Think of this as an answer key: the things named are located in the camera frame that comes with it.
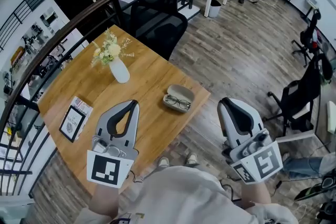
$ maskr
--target gray wood plank floor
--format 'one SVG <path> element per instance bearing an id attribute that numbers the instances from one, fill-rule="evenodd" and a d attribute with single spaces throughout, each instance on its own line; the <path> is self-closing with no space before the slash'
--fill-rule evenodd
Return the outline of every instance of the gray wood plank floor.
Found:
<path id="1" fill-rule="evenodd" d="M 203 7 L 206 0 L 194 0 L 194 4 Z M 257 109 L 261 116 L 270 116 L 276 111 L 275 102 L 267 98 L 268 91 L 281 97 L 282 89 L 292 80 L 300 79 L 305 71 L 303 58 L 292 55 L 297 49 L 291 44 L 307 24 L 292 6 L 283 0 L 262 0 L 257 4 L 229 0 L 220 9 L 216 18 L 205 18 L 202 14 L 194 17 L 179 44 L 175 48 L 170 62 L 186 74 L 199 81 L 211 92 L 210 99 L 189 125 L 163 152 L 172 165 L 183 165 L 185 156 L 194 151 L 202 165 L 209 168 L 218 178 L 227 175 L 236 177 L 221 156 L 223 137 L 217 117 L 217 103 L 223 97 L 237 98 Z M 335 81 L 330 85 L 335 94 Z M 316 118 L 317 102 L 314 105 Z M 281 118 L 268 122 L 266 128 L 272 136 L 282 133 Z M 323 130 L 323 140 L 330 135 Z M 300 142 L 282 144 L 281 151 L 293 156 L 308 157 L 326 153 L 324 148 L 314 151 L 322 143 L 317 138 L 308 138 Z M 155 164 L 141 176 L 149 173 Z M 273 193 L 279 180 L 287 177 L 279 173 L 267 181 L 270 193 Z M 228 184 L 239 196 L 240 185 L 229 179 Z M 314 216 L 317 208 L 326 197 L 324 195 L 309 200 L 293 202 L 295 195 L 304 188 L 312 186 L 317 180 L 284 182 L 273 196 L 273 202 L 287 206 L 300 219 L 307 205 L 307 211 L 300 223 L 316 223 Z M 141 184 L 133 184 L 120 197 L 120 207 L 125 208 L 135 199 Z M 32 195 L 35 199 L 34 210 L 25 219 L 25 223 L 72 223 L 85 206 L 90 195 L 73 178 L 58 153 L 45 168 Z"/>

